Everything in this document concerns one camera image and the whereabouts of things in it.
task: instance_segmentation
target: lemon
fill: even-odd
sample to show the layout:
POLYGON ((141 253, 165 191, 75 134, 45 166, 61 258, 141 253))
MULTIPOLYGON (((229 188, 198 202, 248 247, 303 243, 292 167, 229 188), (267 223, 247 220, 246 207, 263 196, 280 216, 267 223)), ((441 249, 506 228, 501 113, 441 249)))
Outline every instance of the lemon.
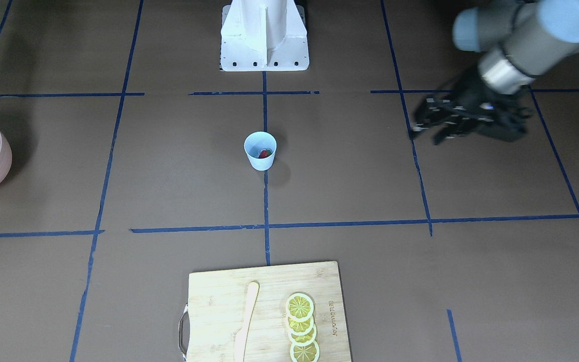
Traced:
POLYGON ((317 362, 320 355, 319 344, 316 341, 307 346, 292 343, 289 354, 293 362, 317 362))
POLYGON ((292 330, 294 335, 306 335, 310 333, 310 330, 314 327, 314 318, 310 317, 306 321, 297 322, 294 319, 288 318, 287 325, 292 330))
POLYGON ((308 333, 304 335, 296 335, 292 333, 291 330, 289 333, 289 339, 292 341, 292 344, 296 344, 300 347, 307 346, 317 339, 317 325, 314 325, 314 327, 308 330, 308 333))
POLYGON ((294 293, 285 302, 287 316, 294 321, 303 322, 312 317, 314 302, 312 298, 303 293, 294 293))

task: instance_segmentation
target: cutting board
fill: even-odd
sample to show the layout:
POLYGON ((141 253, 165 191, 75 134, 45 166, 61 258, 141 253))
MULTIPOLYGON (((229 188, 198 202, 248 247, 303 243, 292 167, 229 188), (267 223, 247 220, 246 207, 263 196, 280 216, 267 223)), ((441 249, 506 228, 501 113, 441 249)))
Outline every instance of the cutting board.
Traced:
POLYGON ((245 362, 292 362, 285 301, 293 293, 314 301, 319 362, 351 362, 338 264, 335 261, 219 270, 189 275, 189 362, 232 362, 243 325, 247 287, 260 285, 245 362))

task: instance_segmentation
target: cutting board handle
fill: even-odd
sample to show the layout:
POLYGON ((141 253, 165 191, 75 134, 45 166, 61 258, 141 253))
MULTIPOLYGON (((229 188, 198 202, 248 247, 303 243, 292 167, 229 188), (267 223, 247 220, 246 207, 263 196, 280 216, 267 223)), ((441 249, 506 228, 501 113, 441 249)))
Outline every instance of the cutting board handle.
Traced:
POLYGON ((180 348, 180 352, 182 352, 182 360, 186 362, 186 348, 182 345, 182 325, 184 323, 184 316, 189 315, 189 303, 184 306, 184 310, 182 311, 182 316, 180 316, 180 323, 177 325, 177 335, 178 335, 178 343, 177 346, 180 348))

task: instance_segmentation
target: brown floor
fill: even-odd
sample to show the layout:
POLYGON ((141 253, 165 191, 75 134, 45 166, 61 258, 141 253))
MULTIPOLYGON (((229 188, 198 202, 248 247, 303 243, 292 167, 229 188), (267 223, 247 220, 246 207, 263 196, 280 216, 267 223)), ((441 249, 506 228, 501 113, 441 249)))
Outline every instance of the brown floor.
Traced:
POLYGON ((356 362, 579 360, 579 55, 522 140, 413 146, 470 2, 311 1, 310 69, 266 75, 218 71, 227 3, 0 0, 0 360, 181 360, 189 273, 323 260, 356 362))

